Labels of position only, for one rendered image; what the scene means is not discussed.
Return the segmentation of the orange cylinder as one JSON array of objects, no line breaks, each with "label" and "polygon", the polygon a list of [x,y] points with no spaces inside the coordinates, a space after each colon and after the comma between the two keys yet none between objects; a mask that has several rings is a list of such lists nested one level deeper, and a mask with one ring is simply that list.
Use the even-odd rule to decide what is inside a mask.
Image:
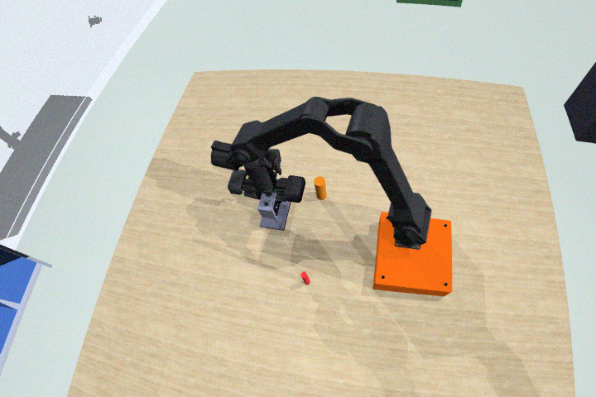
[{"label": "orange cylinder", "polygon": [[321,176],[316,177],[314,180],[314,183],[315,183],[315,192],[316,192],[317,199],[320,199],[320,200],[325,199],[327,196],[327,193],[326,193],[326,186],[325,186],[324,178]]}]

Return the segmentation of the red peg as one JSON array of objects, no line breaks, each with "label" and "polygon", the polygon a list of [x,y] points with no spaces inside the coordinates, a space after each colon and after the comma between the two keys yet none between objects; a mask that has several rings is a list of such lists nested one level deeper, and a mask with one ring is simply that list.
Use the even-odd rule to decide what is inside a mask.
[{"label": "red peg", "polygon": [[309,285],[309,284],[310,284],[310,279],[309,279],[309,277],[308,277],[307,273],[303,272],[303,273],[301,273],[300,275],[301,275],[301,277],[302,277],[303,281],[305,282],[305,284],[306,284],[306,285]]}]

